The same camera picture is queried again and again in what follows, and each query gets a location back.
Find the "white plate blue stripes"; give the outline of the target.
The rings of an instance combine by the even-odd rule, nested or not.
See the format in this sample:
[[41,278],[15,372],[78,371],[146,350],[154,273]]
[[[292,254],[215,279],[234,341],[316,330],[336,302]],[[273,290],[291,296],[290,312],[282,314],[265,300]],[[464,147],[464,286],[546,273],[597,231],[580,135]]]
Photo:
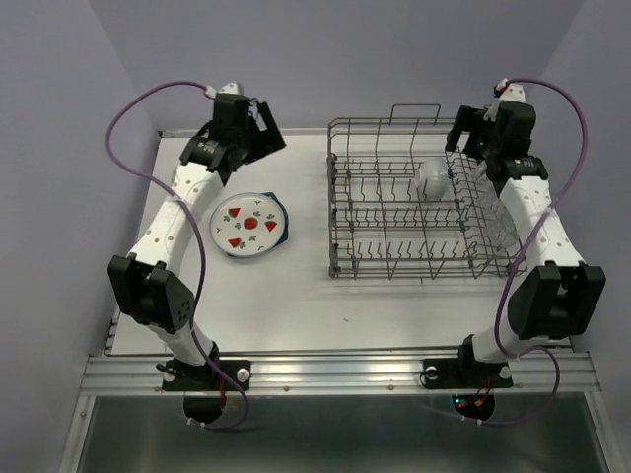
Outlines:
[[278,207],[283,208],[283,204],[280,202],[278,197],[273,192],[263,192],[262,195],[264,195],[264,196],[268,197],[269,199],[271,199],[272,201],[274,201]]

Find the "dark teal square plate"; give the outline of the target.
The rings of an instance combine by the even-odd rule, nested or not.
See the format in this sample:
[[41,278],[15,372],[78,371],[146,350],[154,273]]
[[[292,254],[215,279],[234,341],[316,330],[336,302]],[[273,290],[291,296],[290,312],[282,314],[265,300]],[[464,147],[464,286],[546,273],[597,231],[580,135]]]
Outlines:
[[273,203],[273,209],[265,216],[264,226],[271,234],[276,234],[275,241],[267,248],[267,250],[271,250],[283,244],[289,238],[289,214],[281,201],[283,208],[278,207],[268,197],[266,198]]

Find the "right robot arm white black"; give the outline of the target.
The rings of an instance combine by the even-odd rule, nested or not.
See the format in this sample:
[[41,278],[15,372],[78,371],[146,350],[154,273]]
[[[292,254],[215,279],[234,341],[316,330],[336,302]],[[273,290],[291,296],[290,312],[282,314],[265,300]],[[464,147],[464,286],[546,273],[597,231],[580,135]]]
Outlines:
[[452,152],[461,134],[468,136],[465,154],[486,166],[493,193],[516,227],[522,248],[512,268],[528,269],[503,291],[493,326],[460,345],[454,373],[465,384],[539,343],[584,334],[605,286],[602,268],[588,264],[571,243],[544,163],[529,151],[535,121],[534,108],[524,102],[463,105],[447,138],[445,149]]

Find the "white plate red strawberries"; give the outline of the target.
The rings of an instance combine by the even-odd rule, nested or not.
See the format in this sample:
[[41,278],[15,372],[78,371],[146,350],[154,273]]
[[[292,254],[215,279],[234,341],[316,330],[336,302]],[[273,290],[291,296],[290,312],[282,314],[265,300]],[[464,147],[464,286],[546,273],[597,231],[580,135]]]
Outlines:
[[264,226],[265,216],[273,209],[262,193],[244,192],[220,203],[209,220],[209,233],[216,246],[231,257],[251,258],[261,255],[275,241]]

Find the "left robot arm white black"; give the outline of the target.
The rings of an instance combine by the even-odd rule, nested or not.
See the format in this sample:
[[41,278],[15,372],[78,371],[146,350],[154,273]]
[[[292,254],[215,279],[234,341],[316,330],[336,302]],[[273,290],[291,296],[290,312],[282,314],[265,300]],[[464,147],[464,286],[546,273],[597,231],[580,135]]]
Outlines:
[[124,256],[107,267],[120,311],[152,331],[172,352],[162,368],[196,387],[219,376],[219,350],[194,322],[200,298],[180,279],[192,240],[202,242],[199,221],[240,167],[285,148],[268,104],[242,94],[210,92],[213,114],[184,147],[171,183],[153,177],[167,198]]

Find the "white ribbed bowl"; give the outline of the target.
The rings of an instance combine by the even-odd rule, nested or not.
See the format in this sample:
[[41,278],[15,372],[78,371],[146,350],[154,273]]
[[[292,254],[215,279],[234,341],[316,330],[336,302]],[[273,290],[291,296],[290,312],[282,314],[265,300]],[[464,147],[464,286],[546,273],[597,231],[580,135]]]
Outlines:
[[450,183],[447,163],[441,159],[422,162],[415,170],[414,183],[421,200],[440,201]]

